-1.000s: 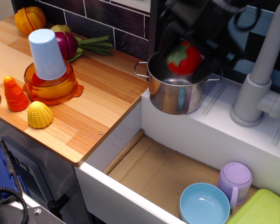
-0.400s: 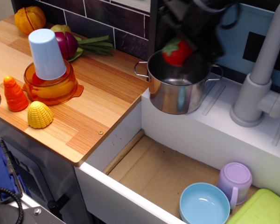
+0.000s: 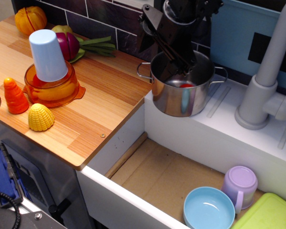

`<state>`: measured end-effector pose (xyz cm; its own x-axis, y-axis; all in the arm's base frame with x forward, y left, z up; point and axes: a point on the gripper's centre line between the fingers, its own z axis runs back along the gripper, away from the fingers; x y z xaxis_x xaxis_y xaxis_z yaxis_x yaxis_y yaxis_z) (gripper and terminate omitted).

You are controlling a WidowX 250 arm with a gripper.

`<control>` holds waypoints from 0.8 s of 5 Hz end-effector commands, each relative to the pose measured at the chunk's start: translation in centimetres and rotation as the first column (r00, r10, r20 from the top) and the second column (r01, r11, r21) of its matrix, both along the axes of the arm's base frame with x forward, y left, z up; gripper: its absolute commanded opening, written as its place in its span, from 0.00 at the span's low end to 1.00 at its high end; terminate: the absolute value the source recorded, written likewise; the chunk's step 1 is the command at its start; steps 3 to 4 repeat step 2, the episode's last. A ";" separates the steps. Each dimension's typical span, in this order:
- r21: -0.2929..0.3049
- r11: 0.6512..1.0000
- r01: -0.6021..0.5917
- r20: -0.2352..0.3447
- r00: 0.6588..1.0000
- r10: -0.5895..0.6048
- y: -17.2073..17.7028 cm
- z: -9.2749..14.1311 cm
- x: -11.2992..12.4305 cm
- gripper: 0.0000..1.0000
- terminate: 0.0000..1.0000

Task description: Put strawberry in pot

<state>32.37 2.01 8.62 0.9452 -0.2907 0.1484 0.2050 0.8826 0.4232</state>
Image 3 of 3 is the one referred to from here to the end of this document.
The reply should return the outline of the black metal gripper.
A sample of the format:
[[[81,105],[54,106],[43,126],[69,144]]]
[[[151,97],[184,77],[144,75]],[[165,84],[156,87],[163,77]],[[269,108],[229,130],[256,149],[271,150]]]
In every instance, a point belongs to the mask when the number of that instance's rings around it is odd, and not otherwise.
[[[160,62],[160,81],[165,82],[174,75],[186,76],[195,62],[190,33],[195,22],[195,5],[164,4],[158,10],[144,4],[142,11],[138,19],[138,52],[156,43],[168,57]]]

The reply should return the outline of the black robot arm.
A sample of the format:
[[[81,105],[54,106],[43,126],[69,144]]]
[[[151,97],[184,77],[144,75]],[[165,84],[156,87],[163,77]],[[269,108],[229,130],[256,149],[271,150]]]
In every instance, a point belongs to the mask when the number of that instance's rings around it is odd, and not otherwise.
[[[204,18],[217,14],[222,5],[221,0],[166,0],[161,10],[143,5],[137,46],[142,52],[156,43],[167,57],[159,80],[165,82],[176,74],[186,76],[193,70],[197,58],[192,34]]]

